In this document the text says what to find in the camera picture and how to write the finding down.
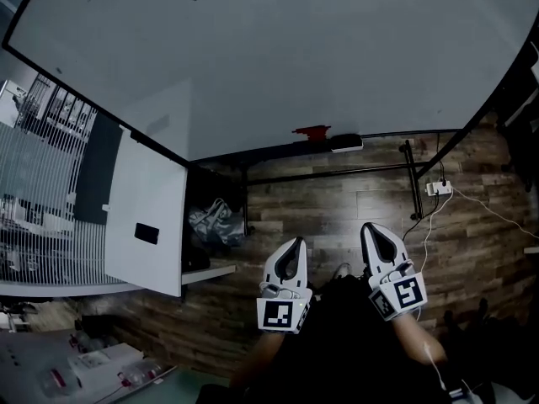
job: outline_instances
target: gray bag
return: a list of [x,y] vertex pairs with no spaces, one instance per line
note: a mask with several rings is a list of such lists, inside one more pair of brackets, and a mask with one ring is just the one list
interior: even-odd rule
[[202,242],[222,242],[239,246],[243,240],[243,217],[234,213],[221,198],[216,199],[208,211],[195,206],[189,209],[189,224]]

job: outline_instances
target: person's arm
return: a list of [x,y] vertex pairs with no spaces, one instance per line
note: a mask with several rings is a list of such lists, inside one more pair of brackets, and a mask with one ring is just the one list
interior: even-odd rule
[[404,352],[421,364],[431,365],[429,356],[424,350],[424,344],[429,346],[430,355],[435,364],[447,361],[446,352],[440,342],[426,332],[415,318],[407,313],[391,320],[398,341],[403,345]]
[[245,390],[250,387],[259,375],[271,364],[285,339],[282,333],[265,333],[255,344],[253,350],[242,362],[239,370],[230,380],[233,389]]

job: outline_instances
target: black and white square marker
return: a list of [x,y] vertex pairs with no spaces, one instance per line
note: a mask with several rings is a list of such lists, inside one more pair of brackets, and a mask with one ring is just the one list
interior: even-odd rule
[[393,310],[393,307],[391,306],[391,304],[381,290],[378,290],[378,292],[371,298],[371,300],[372,302],[374,302],[374,306],[377,308],[380,314],[382,314],[382,317],[388,317],[395,312],[395,310]]
[[395,291],[401,308],[412,306],[423,300],[421,290],[419,290],[418,281],[415,277],[395,283]]
[[266,301],[265,327],[290,327],[292,325],[292,302]]

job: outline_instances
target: green surface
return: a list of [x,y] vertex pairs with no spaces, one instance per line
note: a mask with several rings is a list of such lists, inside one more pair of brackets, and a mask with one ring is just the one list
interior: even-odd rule
[[142,404],[147,402],[195,404],[200,388],[208,384],[228,386],[228,379],[189,369],[176,369],[164,377],[162,383],[150,385],[137,393],[126,396],[119,402],[122,402],[122,404]]

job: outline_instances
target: power plug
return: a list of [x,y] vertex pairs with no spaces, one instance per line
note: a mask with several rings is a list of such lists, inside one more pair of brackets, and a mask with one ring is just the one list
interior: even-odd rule
[[438,193],[439,196],[443,194],[451,194],[451,191],[453,188],[451,187],[451,183],[448,179],[445,180],[446,185],[444,185],[443,181],[436,181],[435,183],[427,183],[427,188],[425,192],[427,192],[428,196],[435,196],[436,193]]

